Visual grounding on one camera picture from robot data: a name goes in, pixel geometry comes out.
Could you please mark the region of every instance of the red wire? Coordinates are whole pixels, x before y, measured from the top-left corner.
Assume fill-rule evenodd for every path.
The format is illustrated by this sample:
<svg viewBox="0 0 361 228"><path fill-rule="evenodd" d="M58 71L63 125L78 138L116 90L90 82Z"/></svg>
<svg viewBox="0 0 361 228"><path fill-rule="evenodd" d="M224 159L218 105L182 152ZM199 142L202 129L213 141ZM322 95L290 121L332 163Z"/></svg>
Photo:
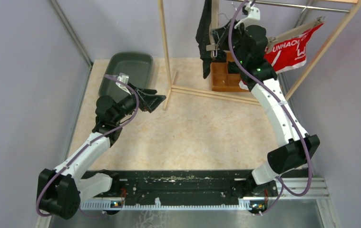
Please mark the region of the red wire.
<svg viewBox="0 0 361 228"><path fill-rule="evenodd" d="M264 190L264 204L266 205L268 202L268 192L267 189Z"/></svg>
<svg viewBox="0 0 361 228"><path fill-rule="evenodd" d="M127 190L125 188L122 188L121 190L122 190L122 192L121 192L120 198L121 198L121 206L123 206L123 203L126 200Z"/></svg>

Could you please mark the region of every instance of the dark green tray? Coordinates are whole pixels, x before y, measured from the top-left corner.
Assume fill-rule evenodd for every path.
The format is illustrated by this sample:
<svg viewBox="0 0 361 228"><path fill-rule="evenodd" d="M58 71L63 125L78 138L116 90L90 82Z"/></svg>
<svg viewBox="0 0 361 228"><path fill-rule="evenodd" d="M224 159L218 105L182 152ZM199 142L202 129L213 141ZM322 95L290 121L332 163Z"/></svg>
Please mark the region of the dark green tray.
<svg viewBox="0 0 361 228"><path fill-rule="evenodd" d="M119 75L120 73L129 76L128 82L138 88L146 88L152 74L153 59L148 54L137 52L121 52L115 54L107 66L105 74ZM99 96L109 95L116 102L119 102L128 93L120 89L115 82L103 78L99 88Z"/></svg>

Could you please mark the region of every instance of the wooden box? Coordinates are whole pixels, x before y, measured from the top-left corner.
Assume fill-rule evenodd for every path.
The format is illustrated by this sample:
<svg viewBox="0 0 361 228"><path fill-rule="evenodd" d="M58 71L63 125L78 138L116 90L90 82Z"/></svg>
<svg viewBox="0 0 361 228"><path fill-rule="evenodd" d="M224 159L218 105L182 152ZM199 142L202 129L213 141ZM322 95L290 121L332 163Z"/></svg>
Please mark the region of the wooden box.
<svg viewBox="0 0 361 228"><path fill-rule="evenodd" d="M226 63L211 63L211 90L217 92L249 92L241 89L240 74L228 73L228 61L234 62L231 53L226 53Z"/></svg>

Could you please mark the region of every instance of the wooden pole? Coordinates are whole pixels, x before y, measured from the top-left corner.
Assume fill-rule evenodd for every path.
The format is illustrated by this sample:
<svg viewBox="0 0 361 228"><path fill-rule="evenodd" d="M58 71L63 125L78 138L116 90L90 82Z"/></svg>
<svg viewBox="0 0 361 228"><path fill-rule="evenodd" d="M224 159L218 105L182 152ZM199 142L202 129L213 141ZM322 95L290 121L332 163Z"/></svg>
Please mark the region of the wooden pole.
<svg viewBox="0 0 361 228"><path fill-rule="evenodd" d="M164 46L166 76L167 76L167 82L168 82L168 89L170 90L172 88L172 77L170 76L169 53L168 53L168 49L167 49L166 25L165 25L165 13L164 13L164 1L163 0L158 0L158 11L159 11L159 19L161 21L161 34L162 34L162 43Z"/></svg>
<svg viewBox="0 0 361 228"><path fill-rule="evenodd" d="M344 2L344 3L358 3L361 0L322 0L322 1L335 1L335 2Z"/></svg>
<svg viewBox="0 0 361 228"><path fill-rule="evenodd" d="M219 0L211 2L211 29L218 28Z"/></svg>
<svg viewBox="0 0 361 228"><path fill-rule="evenodd" d="M243 100L243 101L250 101L253 103L259 103L259 101L256 98L235 96L235 95L223 94L223 93L215 92L215 91L205 91L202 89L193 89L193 88L188 88L188 87L183 87L183 86L178 86L178 85L172 85L172 88L177 89L177 90L179 90L179 89L186 90L186 91L190 91L190 92L194 92L194 93L214 95L215 97L221 96L221 97L225 97L225 98L232 98L232 99L238 99L238 100Z"/></svg>
<svg viewBox="0 0 361 228"><path fill-rule="evenodd" d="M176 71L176 70L173 70L173 72L171 73L171 75L173 75L173 78L172 78L172 81L171 81L171 83L173 84L173 83L175 82L175 79L176 79L176 76L177 76L177 71ZM168 92L167 92L167 94L166 94L166 100L165 100L165 102L164 102L164 107L163 107L164 111L166 111L167 104L168 104L168 102L169 102L169 99L170 99L170 95L171 95L171 94L172 94L172 88L169 88L169 89L168 89Z"/></svg>
<svg viewBox="0 0 361 228"><path fill-rule="evenodd" d="M176 89L176 88L173 88L172 92L177 92L177 93L182 93L182 94L191 94L191 95L196 95L196 96L205 96L205 97L216 98L216 99L227 100L227 101L236 101L236 102L252 104L252 105L253 104L260 105L260 103L254 102L254 101L246 101L246 100L241 100L241 99L236 99L236 98L230 98L230 97L224 97L224 96L218 96L218 95L206 94L206 93L198 93L198 92Z"/></svg>
<svg viewBox="0 0 361 228"><path fill-rule="evenodd" d="M343 31L343 29L347 26L348 22L350 22L350 20L354 17L354 15L358 12L358 10L360 8L361 8L361 0L358 0L358 3L355 4L351 8L350 12L344 16L344 18L340 21L340 24L336 27L336 29L333 31L333 33L331 33L330 36L327 38L327 40L323 43L322 47L316 53L315 57L312 59L312 61L309 63L309 65L305 68L304 72L296 80L296 82L293 84L291 89L285 95L285 99L288 100L291 98L291 96L294 94L296 89L301 85L301 83L304 81L304 79L309 75L309 73L312 71L312 69L315 67L315 65L319 62L319 60L324 55L324 53L326 53L327 49L332 45L332 43L336 40L336 38L340 35L340 33Z"/></svg>

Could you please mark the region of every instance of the floor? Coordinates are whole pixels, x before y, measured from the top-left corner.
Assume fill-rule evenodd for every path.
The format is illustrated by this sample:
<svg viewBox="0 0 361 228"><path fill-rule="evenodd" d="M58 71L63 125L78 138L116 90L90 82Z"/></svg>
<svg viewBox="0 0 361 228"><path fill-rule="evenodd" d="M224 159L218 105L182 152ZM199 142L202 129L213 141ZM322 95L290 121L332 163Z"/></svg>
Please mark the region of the floor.
<svg viewBox="0 0 361 228"><path fill-rule="evenodd" d="M94 63L70 154L95 125L98 90L108 63L108 59ZM171 67L177 70L176 85L209 90L210 81L202 77L200 59L173 58ZM149 88L166 95L166 79L164 59L155 58ZM172 93L166 111L161 105L151 114L138 112L119 140L90 169L254 169L276 148L273 129L261 106Z"/></svg>

